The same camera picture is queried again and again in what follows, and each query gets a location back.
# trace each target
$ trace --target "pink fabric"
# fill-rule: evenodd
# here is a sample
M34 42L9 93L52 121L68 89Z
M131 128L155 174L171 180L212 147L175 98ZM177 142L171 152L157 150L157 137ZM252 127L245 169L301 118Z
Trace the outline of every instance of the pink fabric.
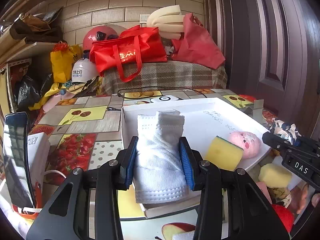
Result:
M175 51L172 59L183 62L200 64L217 69L225 58L214 43L208 31L192 13L183 18L184 37L172 40Z
M250 132L233 132L228 141L243 149L244 159L255 157L260 150L260 139Z
M266 196L266 198L270 202L270 204L272 204L271 197L270 197L269 191L267 189L267 185L263 181L257 182L256 184L259 187L259 189L261 189L262 193Z

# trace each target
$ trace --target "black cable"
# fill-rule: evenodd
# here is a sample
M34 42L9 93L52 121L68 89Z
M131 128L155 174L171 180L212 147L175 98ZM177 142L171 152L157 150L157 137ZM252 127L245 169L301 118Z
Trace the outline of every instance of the black cable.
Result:
M118 94L118 97L122 97L122 98L125 98L125 99L139 99L139 98L128 98L128 97L125 97L124 95L121 95L120 91L122 90L136 90L136 89L144 89L144 88L156 88L156 89L189 89L189 90L193 90L194 92L196 93L199 93L199 95L204 95L205 98L207 98L207 96L195 89L192 89L192 88L185 88L185 87L159 87L159 86L147 86L147 87L139 87L139 88L126 88L126 89L120 89L118 90L117 94ZM151 96L151 97L146 97L146 98L155 98L155 97L159 97L159 96Z

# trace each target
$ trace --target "pink ball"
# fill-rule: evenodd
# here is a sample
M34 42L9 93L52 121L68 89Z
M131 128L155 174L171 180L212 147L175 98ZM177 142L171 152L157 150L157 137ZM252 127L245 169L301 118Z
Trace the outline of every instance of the pink ball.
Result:
M255 157L260 150L260 139L250 132L233 132L228 141L243 149L242 158L248 159Z

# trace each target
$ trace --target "red bag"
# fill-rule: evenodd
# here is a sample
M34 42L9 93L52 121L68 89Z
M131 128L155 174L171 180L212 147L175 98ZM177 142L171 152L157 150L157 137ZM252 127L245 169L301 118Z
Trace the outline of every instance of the red bag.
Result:
M137 25L123 31L119 39L93 42L89 59L96 64L100 74L116 66L120 79L129 82L140 73L142 62L166 62L167 55L159 29ZM134 62L137 62L136 73L125 77L122 63Z
M183 18L184 37L172 40L175 51L171 58L217 69L225 58L208 31L192 13Z

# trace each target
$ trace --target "cardboard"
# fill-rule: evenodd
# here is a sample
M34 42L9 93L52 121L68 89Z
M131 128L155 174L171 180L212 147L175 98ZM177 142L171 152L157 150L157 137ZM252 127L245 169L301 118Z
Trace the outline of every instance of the cardboard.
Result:
M124 149L129 146L132 136L137 136L138 114L155 115L156 111L175 109L185 116L184 131L191 149L205 156L207 149L215 136L228 139L233 131L252 132L262 140L267 131L254 119L242 113L232 105L219 98L199 98L178 100L153 104L124 106L121 110L121 137ZM243 159L238 167L249 171L270 151L270 147L261 143L256 157ZM199 204L200 192L192 192L189 197L166 204L141 204L145 216L150 218L176 212Z

